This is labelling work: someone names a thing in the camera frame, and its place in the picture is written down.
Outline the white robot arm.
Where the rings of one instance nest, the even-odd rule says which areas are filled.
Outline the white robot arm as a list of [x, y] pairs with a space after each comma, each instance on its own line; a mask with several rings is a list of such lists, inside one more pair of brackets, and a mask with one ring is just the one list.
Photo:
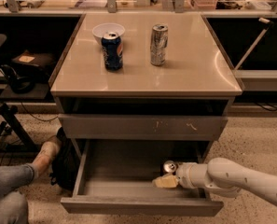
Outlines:
[[166, 161], [165, 175], [152, 181], [157, 188], [205, 189], [213, 194], [235, 198], [242, 189], [277, 206], [277, 176], [246, 168], [225, 158], [211, 159], [207, 164]]

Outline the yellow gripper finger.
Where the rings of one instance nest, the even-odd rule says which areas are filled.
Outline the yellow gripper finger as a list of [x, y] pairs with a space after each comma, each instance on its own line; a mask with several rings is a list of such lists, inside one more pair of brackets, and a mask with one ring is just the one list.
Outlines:
[[163, 189], [173, 189], [178, 186], [177, 177], [172, 174], [157, 177], [152, 181], [152, 183], [155, 187]]

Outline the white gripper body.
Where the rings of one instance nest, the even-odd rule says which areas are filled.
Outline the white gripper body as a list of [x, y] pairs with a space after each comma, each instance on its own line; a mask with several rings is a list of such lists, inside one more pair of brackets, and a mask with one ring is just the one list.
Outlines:
[[185, 189], [206, 188], [212, 182], [207, 172], [207, 165], [196, 162], [180, 164], [175, 175], [178, 183]]

